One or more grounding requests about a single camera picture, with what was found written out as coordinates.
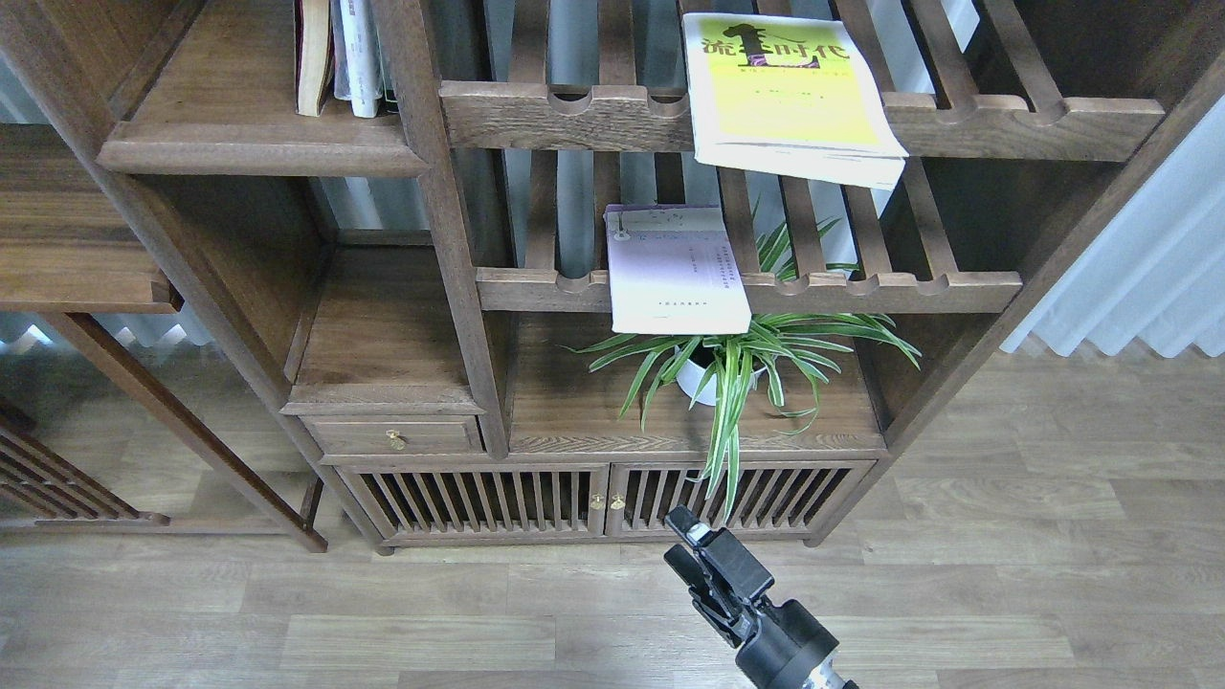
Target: paperback book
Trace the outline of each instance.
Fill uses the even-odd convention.
[[[687,13],[701,163],[892,189],[907,152],[842,22]]]
[[[752,314],[718,206],[609,206],[612,331],[746,332]]]

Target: brass drawer pull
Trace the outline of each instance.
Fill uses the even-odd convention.
[[[387,444],[391,445],[392,450],[405,450],[408,449],[408,440],[399,434],[398,430],[387,432]]]

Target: drawer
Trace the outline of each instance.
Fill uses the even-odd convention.
[[[477,417],[300,417],[325,455],[480,451]]]

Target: potted plant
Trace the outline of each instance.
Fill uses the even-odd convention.
[[[824,221],[818,228],[824,237],[837,224],[837,219]],[[779,280],[796,277],[795,260],[790,256],[786,223],[757,239],[757,254],[762,270],[773,272]],[[855,264],[828,264],[831,270],[855,271]],[[692,358],[706,362],[704,373],[690,395],[690,408],[697,396],[714,390],[714,421],[706,466],[698,481],[707,483],[707,499],[728,472],[726,499],[723,516],[731,514],[740,478],[740,417],[748,394],[764,375],[771,405],[779,414],[789,418],[809,417],[804,428],[784,433],[804,433],[817,418],[821,402],[821,384],[829,383],[828,373],[842,373],[838,364],[822,352],[851,352],[853,348],[829,337],[870,340],[897,347],[915,367],[919,349],[902,340],[891,330],[893,320],[884,314],[753,314],[748,331],[737,335],[660,335],[644,336],[621,333],[582,349],[579,354],[600,353],[590,363],[589,371],[597,371],[612,362],[628,357],[642,357],[637,374],[630,383],[619,417],[642,395],[642,429],[647,428],[647,412],[660,387],[676,381],[677,375]],[[779,368],[795,367],[811,386],[812,407],[802,411],[784,411],[783,380]]]

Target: slatted cabinet door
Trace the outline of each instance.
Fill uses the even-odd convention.
[[[611,537],[675,537],[664,516],[686,505],[702,521],[737,536],[791,537],[820,528],[872,467],[873,460],[742,462],[730,517],[723,520],[726,477],[707,499],[701,465],[614,465],[604,532]]]
[[[608,465],[337,468],[386,546],[604,533]]]

